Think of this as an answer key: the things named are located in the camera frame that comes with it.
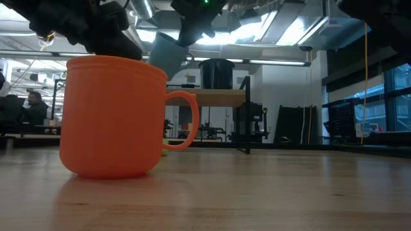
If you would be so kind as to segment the black leaning panel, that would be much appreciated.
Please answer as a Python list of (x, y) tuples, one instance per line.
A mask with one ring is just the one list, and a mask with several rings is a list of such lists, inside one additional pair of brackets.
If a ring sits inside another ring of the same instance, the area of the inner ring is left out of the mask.
[(274, 144), (316, 144), (317, 107), (279, 107)]

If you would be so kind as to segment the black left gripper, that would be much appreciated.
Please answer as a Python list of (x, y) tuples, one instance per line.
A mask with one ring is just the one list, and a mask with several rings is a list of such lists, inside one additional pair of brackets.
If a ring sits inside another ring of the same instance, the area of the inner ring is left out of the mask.
[(89, 29), (83, 45), (96, 55), (117, 56), (141, 60), (142, 51), (124, 33), (129, 27), (125, 6), (117, 1), (97, 6), (87, 16)]

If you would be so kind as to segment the long ceiling light bar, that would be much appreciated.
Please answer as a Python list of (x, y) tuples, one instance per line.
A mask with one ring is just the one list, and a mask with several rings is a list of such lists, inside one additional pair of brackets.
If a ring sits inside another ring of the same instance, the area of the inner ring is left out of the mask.
[[(91, 56), (88, 53), (60, 53), (55, 51), (16, 51), (0, 49), (0, 58), (26, 58), (39, 60), (69, 60), (75, 57)], [(250, 60), (250, 59), (235, 59), (228, 58), (230, 62), (235, 64), (250, 64), (250, 65), (281, 65), (281, 66), (297, 66), (309, 67), (311, 62), (298, 62), (288, 60)]]

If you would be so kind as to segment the light blue mug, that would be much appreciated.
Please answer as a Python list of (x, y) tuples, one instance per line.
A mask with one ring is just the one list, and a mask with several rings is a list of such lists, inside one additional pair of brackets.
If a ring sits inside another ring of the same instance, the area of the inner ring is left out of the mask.
[(167, 34), (156, 33), (148, 63), (163, 70), (171, 81), (179, 71), (187, 67), (182, 63), (189, 55), (191, 53), (188, 47), (178, 45), (177, 41)]

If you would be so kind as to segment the orange plastic mug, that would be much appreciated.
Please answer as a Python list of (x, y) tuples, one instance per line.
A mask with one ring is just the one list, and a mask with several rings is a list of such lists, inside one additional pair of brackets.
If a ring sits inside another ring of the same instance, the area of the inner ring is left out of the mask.
[(84, 178), (133, 178), (162, 155), (164, 71), (115, 56), (67, 61), (60, 160)]

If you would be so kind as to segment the wooden shelf with black frame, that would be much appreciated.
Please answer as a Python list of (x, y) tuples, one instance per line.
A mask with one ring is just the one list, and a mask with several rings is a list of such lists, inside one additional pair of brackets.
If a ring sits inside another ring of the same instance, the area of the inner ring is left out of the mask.
[[(250, 114), (250, 76), (246, 76), (238, 90), (229, 89), (168, 89), (166, 98), (167, 106), (190, 106), (193, 115), (193, 125), (186, 140), (164, 144), (162, 147), (168, 150), (183, 150), (190, 145), (205, 148), (236, 148), (245, 154), (251, 149), (251, 114)], [(246, 106), (246, 139), (244, 142), (200, 142), (194, 143), (195, 135), (200, 125), (199, 107), (232, 107)]]

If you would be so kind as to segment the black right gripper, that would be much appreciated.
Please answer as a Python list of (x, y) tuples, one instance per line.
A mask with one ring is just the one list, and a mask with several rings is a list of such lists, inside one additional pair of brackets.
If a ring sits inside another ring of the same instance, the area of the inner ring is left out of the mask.
[(177, 45), (189, 47), (203, 34), (213, 38), (212, 22), (222, 10), (227, 0), (172, 0), (171, 7), (179, 14), (181, 29)]

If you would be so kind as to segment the person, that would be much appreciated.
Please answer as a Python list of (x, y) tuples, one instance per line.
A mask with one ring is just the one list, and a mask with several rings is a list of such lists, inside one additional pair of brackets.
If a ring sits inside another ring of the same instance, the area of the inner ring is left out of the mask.
[(34, 125), (43, 125), (48, 117), (48, 105), (42, 100), (39, 92), (31, 92), (28, 95), (28, 108), (22, 109), (24, 122)]

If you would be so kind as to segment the black perforated cart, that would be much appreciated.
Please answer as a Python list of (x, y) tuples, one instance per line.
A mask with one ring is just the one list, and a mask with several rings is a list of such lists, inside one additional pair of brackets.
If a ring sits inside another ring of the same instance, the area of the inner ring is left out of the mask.
[(355, 105), (359, 98), (349, 98), (323, 105), (328, 121), (323, 125), (329, 133), (330, 144), (357, 144)]

